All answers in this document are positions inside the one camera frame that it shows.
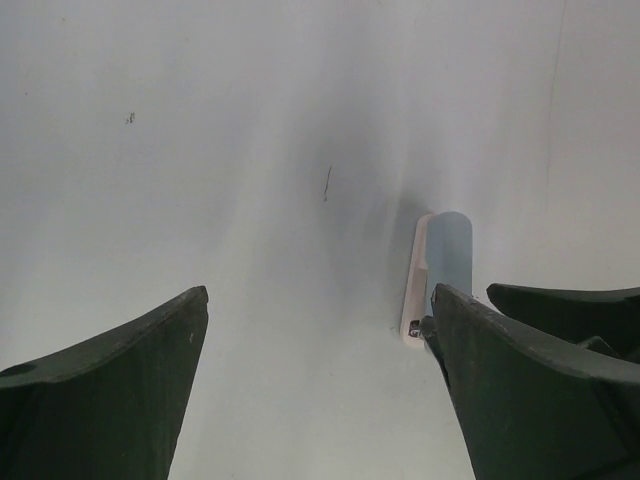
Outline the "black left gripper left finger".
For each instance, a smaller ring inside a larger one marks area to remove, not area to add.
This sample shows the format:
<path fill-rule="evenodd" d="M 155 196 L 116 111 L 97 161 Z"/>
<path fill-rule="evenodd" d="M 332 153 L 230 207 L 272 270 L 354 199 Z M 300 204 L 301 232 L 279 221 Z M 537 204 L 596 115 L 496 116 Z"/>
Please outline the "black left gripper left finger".
<path fill-rule="evenodd" d="M 1 373 L 4 479 L 165 479 L 208 326 L 197 286 Z"/>

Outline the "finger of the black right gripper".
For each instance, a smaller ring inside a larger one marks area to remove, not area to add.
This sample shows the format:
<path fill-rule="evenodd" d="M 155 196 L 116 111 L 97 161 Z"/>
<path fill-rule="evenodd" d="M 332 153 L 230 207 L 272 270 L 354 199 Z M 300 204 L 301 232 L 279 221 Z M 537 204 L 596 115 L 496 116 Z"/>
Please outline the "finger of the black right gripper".
<path fill-rule="evenodd" d="M 581 348 L 639 361 L 639 289 L 552 290 L 492 284 L 491 303 L 502 314 Z"/>

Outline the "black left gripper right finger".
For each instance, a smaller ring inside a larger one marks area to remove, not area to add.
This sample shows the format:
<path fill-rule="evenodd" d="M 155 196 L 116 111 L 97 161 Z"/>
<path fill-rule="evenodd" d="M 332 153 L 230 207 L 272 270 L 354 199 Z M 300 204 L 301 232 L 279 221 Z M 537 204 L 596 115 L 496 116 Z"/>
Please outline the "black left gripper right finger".
<path fill-rule="evenodd" d="M 639 361 L 581 348 L 451 286 L 430 348 L 479 479 L 635 479 Z"/>

